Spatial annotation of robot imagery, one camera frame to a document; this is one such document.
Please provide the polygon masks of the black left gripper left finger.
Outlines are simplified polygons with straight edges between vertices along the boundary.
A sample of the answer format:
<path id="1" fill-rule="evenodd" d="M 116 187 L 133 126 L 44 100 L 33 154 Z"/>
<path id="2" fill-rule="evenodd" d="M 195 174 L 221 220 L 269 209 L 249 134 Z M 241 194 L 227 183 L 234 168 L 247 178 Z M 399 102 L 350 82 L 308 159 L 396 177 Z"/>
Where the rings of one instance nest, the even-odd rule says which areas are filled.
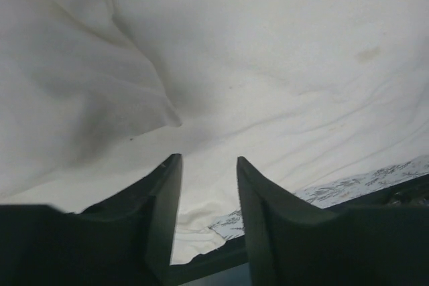
<path id="1" fill-rule="evenodd" d="M 167 285 L 182 156 L 81 213 L 1 207 L 2 285 Z"/>

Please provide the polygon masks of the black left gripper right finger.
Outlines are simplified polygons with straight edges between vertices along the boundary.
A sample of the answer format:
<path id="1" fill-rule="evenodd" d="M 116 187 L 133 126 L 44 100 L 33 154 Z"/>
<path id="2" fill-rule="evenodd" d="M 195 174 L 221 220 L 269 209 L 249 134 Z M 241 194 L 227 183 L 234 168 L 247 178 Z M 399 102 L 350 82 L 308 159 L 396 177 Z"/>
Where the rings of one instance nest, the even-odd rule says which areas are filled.
<path id="1" fill-rule="evenodd" d="M 244 157 L 237 184 L 252 284 L 428 284 L 427 176 L 327 209 Z"/>

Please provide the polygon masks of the cream white t shirt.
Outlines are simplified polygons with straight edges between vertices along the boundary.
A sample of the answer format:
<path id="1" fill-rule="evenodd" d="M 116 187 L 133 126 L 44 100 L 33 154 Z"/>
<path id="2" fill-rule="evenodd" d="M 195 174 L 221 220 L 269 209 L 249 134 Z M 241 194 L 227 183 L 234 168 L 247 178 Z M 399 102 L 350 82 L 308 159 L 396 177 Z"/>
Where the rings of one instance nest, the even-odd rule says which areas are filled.
<path id="1" fill-rule="evenodd" d="M 172 264 L 235 163 L 320 205 L 428 167 L 428 0 L 1 0 L 1 201 L 66 210 L 184 158 Z"/>

